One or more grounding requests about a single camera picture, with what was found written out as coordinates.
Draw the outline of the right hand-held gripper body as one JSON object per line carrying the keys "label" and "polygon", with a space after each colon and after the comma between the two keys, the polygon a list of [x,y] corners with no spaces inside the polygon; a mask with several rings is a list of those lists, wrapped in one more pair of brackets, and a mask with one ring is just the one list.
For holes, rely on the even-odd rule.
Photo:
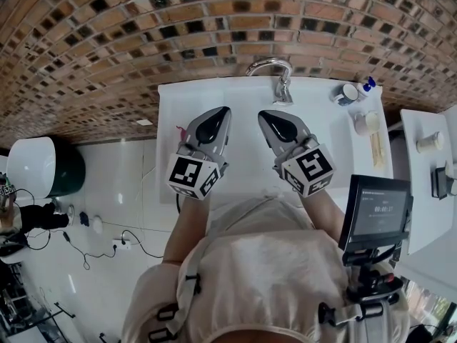
{"label": "right hand-held gripper body", "polygon": [[315,139],[275,141],[273,152],[276,155],[273,169],[302,197],[325,189],[336,172],[328,149]]}

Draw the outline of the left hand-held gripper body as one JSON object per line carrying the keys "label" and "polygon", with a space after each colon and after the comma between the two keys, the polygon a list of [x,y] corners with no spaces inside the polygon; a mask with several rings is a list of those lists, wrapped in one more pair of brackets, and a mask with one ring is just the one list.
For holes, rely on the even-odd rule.
{"label": "left hand-held gripper body", "polygon": [[176,194],[204,200],[228,167],[224,156],[181,142],[166,170],[166,183]]}

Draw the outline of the chrome faucet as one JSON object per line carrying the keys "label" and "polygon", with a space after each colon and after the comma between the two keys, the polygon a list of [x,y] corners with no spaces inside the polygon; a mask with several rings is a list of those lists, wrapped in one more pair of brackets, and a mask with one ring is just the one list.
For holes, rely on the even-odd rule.
{"label": "chrome faucet", "polygon": [[267,66],[279,66],[283,68],[283,73],[278,79],[278,83],[276,84],[275,88],[275,103],[276,104],[293,104],[293,99],[289,91],[290,83],[291,83],[291,74],[293,72],[292,65],[283,59],[278,59],[274,57],[269,57],[266,59],[261,59],[255,61],[251,65],[248,66],[246,70],[247,76],[252,76],[254,72],[258,69],[262,69]]}

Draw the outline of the person's right forearm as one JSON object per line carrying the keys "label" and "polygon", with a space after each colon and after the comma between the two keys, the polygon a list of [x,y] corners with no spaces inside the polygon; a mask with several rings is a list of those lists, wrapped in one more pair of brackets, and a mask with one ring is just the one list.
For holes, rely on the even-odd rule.
{"label": "person's right forearm", "polygon": [[339,242],[345,215],[331,196],[322,190],[300,200],[315,228]]}

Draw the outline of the person's left forearm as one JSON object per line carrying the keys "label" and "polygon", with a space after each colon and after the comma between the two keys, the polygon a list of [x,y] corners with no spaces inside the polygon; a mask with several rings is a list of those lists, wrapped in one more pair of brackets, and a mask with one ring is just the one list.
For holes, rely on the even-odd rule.
{"label": "person's left forearm", "polygon": [[163,264],[181,265],[206,235],[210,196],[204,200],[186,197],[181,205],[176,225],[167,241]]}

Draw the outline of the white rectangular sink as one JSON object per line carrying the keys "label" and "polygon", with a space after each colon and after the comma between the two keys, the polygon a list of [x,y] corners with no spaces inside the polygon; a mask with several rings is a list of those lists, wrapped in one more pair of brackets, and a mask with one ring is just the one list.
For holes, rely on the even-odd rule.
{"label": "white rectangular sink", "polygon": [[298,116],[330,152],[336,173],[328,188],[339,203],[346,201],[352,174],[390,178],[393,175],[387,126],[380,123],[382,157],[374,159],[371,140],[356,133],[355,114],[374,112],[383,117],[381,87],[349,106],[332,98],[342,82],[294,77],[291,105],[275,103],[276,79],[252,76],[187,81],[159,87],[159,120],[156,142],[156,194],[162,204],[174,204],[174,191],[166,184],[169,158],[178,148],[181,129],[204,112],[220,106],[231,109],[232,120],[224,156],[228,169],[212,195],[215,204],[271,195],[294,201],[292,188],[273,170],[273,151],[258,125],[258,113],[278,109]]}

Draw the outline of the beige wooden strip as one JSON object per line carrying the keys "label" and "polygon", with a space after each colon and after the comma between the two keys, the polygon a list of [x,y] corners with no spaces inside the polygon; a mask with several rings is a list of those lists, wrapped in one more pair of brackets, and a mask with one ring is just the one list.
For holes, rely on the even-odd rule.
{"label": "beige wooden strip", "polygon": [[385,151],[383,148],[382,138],[380,137],[379,132],[370,135],[370,142],[371,142],[371,153],[372,153],[372,160],[373,166],[376,169],[383,168],[385,166]]}

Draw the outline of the white mug with dark outside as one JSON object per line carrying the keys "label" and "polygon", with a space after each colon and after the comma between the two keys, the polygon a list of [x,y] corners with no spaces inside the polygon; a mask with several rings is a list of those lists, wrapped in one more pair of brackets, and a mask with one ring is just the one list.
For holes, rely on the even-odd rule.
{"label": "white mug with dark outside", "polygon": [[348,106],[358,100],[358,91],[352,84],[340,86],[333,100],[339,106]]}

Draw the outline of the black monitor screen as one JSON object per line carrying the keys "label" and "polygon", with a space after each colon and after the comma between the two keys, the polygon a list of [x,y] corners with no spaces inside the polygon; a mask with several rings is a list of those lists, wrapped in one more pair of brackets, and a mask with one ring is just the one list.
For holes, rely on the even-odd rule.
{"label": "black monitor screen", "polygon": [[407,239],[411,183],[352,175],[338,247],[344,252],[393,246]]}

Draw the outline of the white bottle with blue cap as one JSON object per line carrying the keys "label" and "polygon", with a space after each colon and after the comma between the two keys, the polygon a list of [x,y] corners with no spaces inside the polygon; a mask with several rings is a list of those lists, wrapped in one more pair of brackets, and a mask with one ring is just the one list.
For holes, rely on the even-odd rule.
{"label": "white bottle with blue cap", "polygon": [[357,83],[356,89],[358,91],[358,100],[364,100],[368,97],[368,93],[376,87],[376,82],[370,76],[364,83]]}

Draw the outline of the person's cream shirt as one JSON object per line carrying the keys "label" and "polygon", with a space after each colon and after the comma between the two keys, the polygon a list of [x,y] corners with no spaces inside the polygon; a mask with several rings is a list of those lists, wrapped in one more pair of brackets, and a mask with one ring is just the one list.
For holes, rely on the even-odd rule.
{"label": "person's cream shirt", "polygon": [[406,343],[404,297],[368,318],[346,289],[338,242],[304,207],[262,197],[209,210],[206,235],[181,265],[137,281],[122,343]]}

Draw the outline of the white side counter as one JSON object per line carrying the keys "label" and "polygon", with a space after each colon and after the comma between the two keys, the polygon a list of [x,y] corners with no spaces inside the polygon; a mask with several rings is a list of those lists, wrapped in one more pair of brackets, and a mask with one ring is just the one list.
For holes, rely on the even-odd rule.
{"label": "white side counter", "polygon": [[[451,284],[452,266],[446,260],[446,250],[452,233],[454,198],[432,196],[431,176],[437,168],[452,165],[446,117],[424,111],[401,110],[401,121],[408,152],[411,193],[413,195],[410,237],[403,248],[401,267],[429,279]],[[440,149],[419,152],[416,142],[442,134]]]}

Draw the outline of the cream paper cup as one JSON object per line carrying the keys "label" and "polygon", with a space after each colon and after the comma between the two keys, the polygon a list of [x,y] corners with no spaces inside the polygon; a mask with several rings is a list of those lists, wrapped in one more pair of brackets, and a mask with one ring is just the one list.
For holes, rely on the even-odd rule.
{"label": "cream paper cup", "polygon": [[444,135],[440,131],[437,131],[430,136],[417,140],[416,141],[416,150],[418,153],[442,150],[444,143],[445,143]]}

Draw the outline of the black box device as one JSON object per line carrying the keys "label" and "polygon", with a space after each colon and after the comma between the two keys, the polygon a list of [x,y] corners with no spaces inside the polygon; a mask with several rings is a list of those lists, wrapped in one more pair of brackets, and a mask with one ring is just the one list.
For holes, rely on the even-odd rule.
{"label": "black box device", "polygon": [[457,197],[457,178],[451,176],[448,164],[431,172],[431,196],[439,200]]}

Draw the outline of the black stand foot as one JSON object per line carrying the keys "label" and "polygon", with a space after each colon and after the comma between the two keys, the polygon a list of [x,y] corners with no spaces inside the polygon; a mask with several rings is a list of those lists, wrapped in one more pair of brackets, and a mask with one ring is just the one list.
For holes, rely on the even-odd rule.
{"label": "black stand foot", "polygon": [[74,319],[76,317],[75,314],[72,314],[67,309],[63,308],[59,302],[55,302],[54,306],[56,307],[56,311],[52,314],[52,317],[56,317],[60,314],[65,314],[70,319]]}

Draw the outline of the black monitor mount rig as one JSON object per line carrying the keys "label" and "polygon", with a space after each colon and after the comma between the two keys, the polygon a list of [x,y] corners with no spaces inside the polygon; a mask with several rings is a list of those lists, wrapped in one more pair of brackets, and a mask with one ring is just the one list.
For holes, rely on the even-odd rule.
{"label": "black monitor mount rig", "polygon": [[346,293],[357,304],[378,303],[383,300],[389,304],[399,301],[399,292],[403,282],[393,272],[380,272],[376,267],[389,259],[396,250],[394,244],[383,253],[378,249],[366,249],[359,252],[344,252],[343,264],[346,267],[358,267],[357,282],[351,284]]}

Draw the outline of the round white basin green pedestal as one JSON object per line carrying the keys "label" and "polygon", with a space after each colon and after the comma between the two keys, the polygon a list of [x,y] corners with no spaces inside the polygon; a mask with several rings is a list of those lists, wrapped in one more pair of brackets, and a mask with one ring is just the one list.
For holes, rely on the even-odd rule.
{"label": "round white basin green pedestal", "polygon": [[75,146],[43,136],[14,143],[6,175],[20,199],[47,199],[78,192],[84,185],[86,165]]}

